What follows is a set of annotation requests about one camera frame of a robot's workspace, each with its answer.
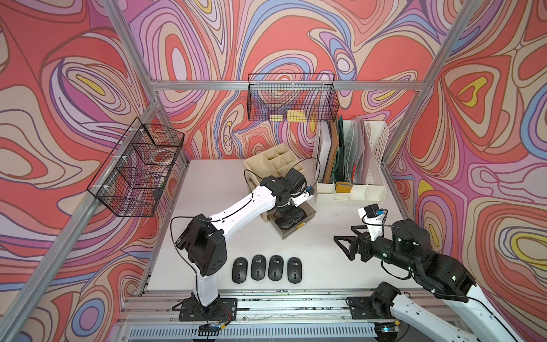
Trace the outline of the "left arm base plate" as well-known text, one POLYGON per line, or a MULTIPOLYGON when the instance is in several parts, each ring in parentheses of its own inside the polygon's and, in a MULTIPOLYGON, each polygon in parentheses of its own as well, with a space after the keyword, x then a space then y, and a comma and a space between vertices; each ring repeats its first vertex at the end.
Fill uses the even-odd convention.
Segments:
POLYGON ((215 299, 209 306, 202 306, 194 296, 184 299, 172 310, 179 309, 179 321, 217 321, 229 323, 236 319, 238 300, 236 298, 215 299))

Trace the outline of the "black wireless mouse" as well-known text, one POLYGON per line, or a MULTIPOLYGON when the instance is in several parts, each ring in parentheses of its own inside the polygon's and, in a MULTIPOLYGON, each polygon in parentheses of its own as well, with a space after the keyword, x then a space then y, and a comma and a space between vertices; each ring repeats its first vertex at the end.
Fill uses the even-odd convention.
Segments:
POLYGON ((248 261, 245 257, 238 257, 232 265, 232 281, 235 284, 242 284, 246 281, 248 261))
POLYGON ((302 281, 303 266, 302 261, 297 257, 292 257, 287 263, 287 278, 290 283, 298 284, 302 281))
POLYGON ((282 256, 274 255, 269 259, 268 277, 273 282, 280 281, 283 276, 284 260, 282 256))
POLYGON ((251 264, 251 277, 255 281, 261 281, 266 275, 266 257, 264 255, 255 255, 251 264))

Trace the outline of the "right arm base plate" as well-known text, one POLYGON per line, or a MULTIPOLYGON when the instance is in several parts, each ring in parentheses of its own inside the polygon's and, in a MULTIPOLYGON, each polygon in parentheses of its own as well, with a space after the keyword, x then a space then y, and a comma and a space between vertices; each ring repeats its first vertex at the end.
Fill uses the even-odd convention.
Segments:
POLYGON ((373 309, 369 296, 349 296, 345 299, 353 320, 382 319, 373 309))

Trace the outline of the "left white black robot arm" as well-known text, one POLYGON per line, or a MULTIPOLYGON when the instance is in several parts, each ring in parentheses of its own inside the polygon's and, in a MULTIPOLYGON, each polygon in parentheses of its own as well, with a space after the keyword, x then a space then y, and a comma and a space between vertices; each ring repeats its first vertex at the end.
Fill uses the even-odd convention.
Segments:
POLYGON ((187 253, 183 260, 195 273, 192 298, 204 309, 219 299, 217 273, 227 261, 228 242, 240 229, 273 209, 288 215, 286 221, 292 226, 296 211, 314 194, 314 186, 292 168, 283 177, 262 178, 249 195, 224 211, 210 217, 189 217, 186 229, 177 239, 172 238, 172 243, 178 252, 187 253))

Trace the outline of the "grey transparent drawer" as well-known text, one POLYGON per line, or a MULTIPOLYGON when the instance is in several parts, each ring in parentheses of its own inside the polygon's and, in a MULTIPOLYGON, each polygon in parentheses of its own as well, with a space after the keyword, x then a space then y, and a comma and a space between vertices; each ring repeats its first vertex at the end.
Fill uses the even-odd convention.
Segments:
POLYGON ((316 215, 316 211, 307 202, 299 207, 280 211, 275 210, 269 217, 275 230, 286 239, 298 229, 310 222, 316 215))

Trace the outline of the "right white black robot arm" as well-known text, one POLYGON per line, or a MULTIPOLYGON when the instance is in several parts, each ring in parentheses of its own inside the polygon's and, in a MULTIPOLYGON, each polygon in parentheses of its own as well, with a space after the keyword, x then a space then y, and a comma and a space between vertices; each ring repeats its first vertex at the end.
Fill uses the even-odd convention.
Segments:
POLYGON ((349 297, 353 316, 370 312, 378 319, 398 319, 434 341, 520 341, 521 337, 484 296, 476 279, 457 259, 433 250, 430 233, 411 219, 395 222, 392 237, 374 236, 374 225, 353 226, 352 236, 335 236, 350 261, 377 258, 407 271, 406 279, 442 300, 470 328, 467 333, 422 308, 400 289, 381 282, 369 297, 349 297))

